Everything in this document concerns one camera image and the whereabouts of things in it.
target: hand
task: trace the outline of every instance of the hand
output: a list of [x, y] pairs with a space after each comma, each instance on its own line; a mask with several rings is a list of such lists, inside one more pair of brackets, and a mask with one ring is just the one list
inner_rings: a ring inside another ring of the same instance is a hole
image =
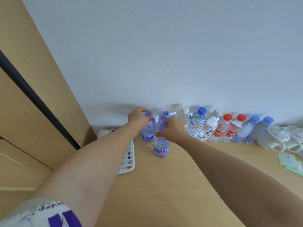
[[146, 128], [149, 121], [151, 121], [154, 117], [153, 116], [145, 116], [142, 112], [147, 111], [148, 109], [145, 107], [137, 107], [128, 115], [128, 123], [134, 126], [135, 130], [135, 137], [139, 134], [139, 132]]
[[181, 119], [169, 118], [164, 122], [167, 124], [167, 129], [161, 132], [156, 132], [154, 134], [156, 137], [164, 137], [168, 141], [178, 144], [182, 138], [189, 136]]

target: cup handle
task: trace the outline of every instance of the cup handle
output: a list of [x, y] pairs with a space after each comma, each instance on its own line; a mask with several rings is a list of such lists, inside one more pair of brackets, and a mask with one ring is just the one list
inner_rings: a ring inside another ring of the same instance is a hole
[[301, 150], [303, 150], [303, 145], [302, 145], [300, 142], [298, 142], [298, 141], [296, 141], [296, 143], [300, 146], [300, 148], [299, 148], [297, 151], [293, 151], [293, 150], [291, 150], [291, 149], [288, 149], [290, 152], [298, 153], [298, 152], [300, 152]]
[[275, 151], [275, 152], [283, 152], [283, 151], [285, 151], [285, 149], [286, 149], [285, 144], [284, 144], [283, 142], [281, 142], [281, 141], [277, 141], [277, 142], [282, 146], [282, 149], [281, 149], [281, 150], [275, 150], [275, 149], [273, 149], [272, 147], [271, 147], [271, 149], [272, 149], [273, 151]]

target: red bottle cap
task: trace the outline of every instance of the red bottle cap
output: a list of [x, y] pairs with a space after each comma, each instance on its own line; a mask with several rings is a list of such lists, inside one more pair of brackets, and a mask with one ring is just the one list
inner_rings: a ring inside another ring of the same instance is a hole
[[223, 116], [223, 119], [224, 119], [225, 121], [231, 121], [232, 115], [231, 115], [231, 114], [225, 114], [225, 115]]
[[239, 120], [240, 122], [244, 122], [246, 120], [246, 116], [243, 114], [239, 114], [237, 116], [237, 120]]

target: plastic bottle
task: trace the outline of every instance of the plastic bottle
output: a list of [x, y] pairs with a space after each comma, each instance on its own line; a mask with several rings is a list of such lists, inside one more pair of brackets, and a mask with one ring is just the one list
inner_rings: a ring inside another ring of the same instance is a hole
[[229, 128], [227, 132], [220, 138], [220, 142], [227, 143], [231, 140], [235, 134], [237, 134], [238, 130], [241, 129], [242, 123], [246, 120], [246, 116], [243, 114], [239, 114], [236, 119], [233, 119], [229, 123]]
[[195, 139], [198, 137], [200, 131], [202, 130], [206, 119], [205, 119], [206, 109], [204, 107], [199, 107], [196, 113], [191, 114], [190, 123], [187, 127], [187, 132]]
[[[145, 116], [152, 116], [151, 111], [146, 111]], [[143, 141], [149, 143], [154, 140], [154, 133], [156, 132], [156, 120], [153, 118], [141, 131], [141, 137]]]
[[189, 115], [188, 115], [188, 112], [189, 112], [189, 107], [188, 106], [182, 106], [181, 107], [181, 113], [178, 117], [176, 117], [177, 119], [181, 119], [184, 126], [185, 126], [185, 129], [187, 129], [188, 127], [188, 124], [189, 124]]
[[169, 118], [169, 111], [163, 111], [161, 117], [158, 118], [156, 125], [156, 132], [160, 131], [161, 129], [160, 125], [168, 118]]
[[205, 125], [203, 126], [200, 134], [198, 135], [198, 139], [200, 141], [206, 141], [214, 130], [219, 126], [220, 116], [223, 114], [223, 110], [220, 108], [216, 108], [211, 116], [206, 119]]
[[262, 121], [260, 121], [254, 128], [254, 130], [248, 135], [243, 142], [250, 144], [255, 141], [260, 135], [262, 135], [266, 130], [267, 127], [274, 122], [274, 119], [266, 116]]
[[228, 130], [229, 122], [232, 119], [231, 114], [225, 114], [222, 119], [220, 119], [220, 124], [214, 133], [209, 137], [208, 141], [216, 143], [222, 137], [222, 135]]
[[233, 143], [240, 143], [245, 139], [255, 128], [256, 124], [260, 122], [259, 116], [252, 116], [249, 120], [245, 121], [237, 134], [231, 139]]
[[[160, 124], [158, 131], [164, 131], [167, 129], [167, 125], [165, 123]], [[154, 138], [154, 154], [159, 158], [164, 158], [169, 154], [169, 145], [170, 141], [165, 138]]]

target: white wall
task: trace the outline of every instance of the white wall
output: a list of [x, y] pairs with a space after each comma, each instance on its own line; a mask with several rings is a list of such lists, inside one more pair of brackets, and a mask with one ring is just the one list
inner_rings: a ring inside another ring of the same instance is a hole
[[303, 0], [23, 0], [95, 131], [180, 104], [303, 126]]

